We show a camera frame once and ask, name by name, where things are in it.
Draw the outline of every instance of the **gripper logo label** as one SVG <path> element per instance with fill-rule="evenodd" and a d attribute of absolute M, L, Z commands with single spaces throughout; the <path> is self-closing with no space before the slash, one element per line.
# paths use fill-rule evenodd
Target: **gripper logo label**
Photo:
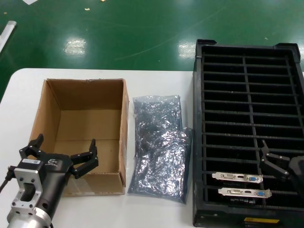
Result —
<path fill-rule="evenodd" d="M 53 165 L 53 166 L 56 166 L 56 167 L 58 166 L 56 159 L 48 160 L 48 163 L 46 165 Z"/>

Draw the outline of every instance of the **silver anti-static bag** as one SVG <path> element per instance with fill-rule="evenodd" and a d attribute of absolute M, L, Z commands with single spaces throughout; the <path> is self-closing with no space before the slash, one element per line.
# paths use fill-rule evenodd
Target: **silver anti-static bag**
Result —
<path fill-rule="evenodd" d="M 128 193 L 186 203 L 192 129 L 179 96 L 134 98 L 137 161 Z"/>

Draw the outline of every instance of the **white table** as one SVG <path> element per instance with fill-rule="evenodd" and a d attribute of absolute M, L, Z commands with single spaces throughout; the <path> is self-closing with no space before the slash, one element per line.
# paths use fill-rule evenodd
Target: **white table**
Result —
<path fill-rule="evenodd" d="M 180 95 L 183 125 L 192 127 L 192 72 L 118 71 L 71 69 L 22 69 L 11 77 L 0 104 L 0 182 L 9 165 L 20 161 L 19 149 L 26 146 L 46 78 L 124 78 L 130 98 L 127 148 L 127 189 L 134 170 L 134 113 L 132 98 L 143 95 Z M 18 192 L 16 180 L 0 194 L 0 227 Z M 192 188 L 187 204 L 125 194 L 62 198 L 55 228 L 183 228 L 192 226 Z"/>

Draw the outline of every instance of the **metal cylinder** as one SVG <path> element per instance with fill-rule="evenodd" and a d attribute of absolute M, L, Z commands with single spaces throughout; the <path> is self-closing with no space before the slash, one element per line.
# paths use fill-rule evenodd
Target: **metal cylinder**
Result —
<path fill-rule="evenodd" d="M 11 210 L 8 222 L 8 228 L 48 228 L 51 224 L 51 218 L 39 208 L 34 208 L 32 213 L 28 214 L 17 214 Z"/>
<path fill-rule="evenodd" d="M 10 221 L 8 228 L 44 228 L 44 225 L 32 216 L 15 215 Z"/>

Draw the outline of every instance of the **black cable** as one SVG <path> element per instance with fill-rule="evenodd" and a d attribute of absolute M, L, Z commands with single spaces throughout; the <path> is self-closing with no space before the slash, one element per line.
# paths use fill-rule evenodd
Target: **black cable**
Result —
<path fill-rule="evenodd" d="M 4 189 L 5 185 L 8 183 L 9 181 L 7 179 L 4 180 L 4 182 L 1 184 L 0 187 L 0 193 L 2 192 L 2 190 Z"/>
<path fill-rule="evenodd" d="M 16 178 L 15 177 L 15 173 L 14 173 L 14 170 L 15 170 L 15 166 L 9 166 L 9 171 L 8 173 L 6 174 L 6 177 L 5 177 L 5 180 L 4 182 L 1 184 L 0 186 L 0 193 L 2 192 L 2 190 L 4 189 L 5 185 L 12 179 L 12 178 Z"/>

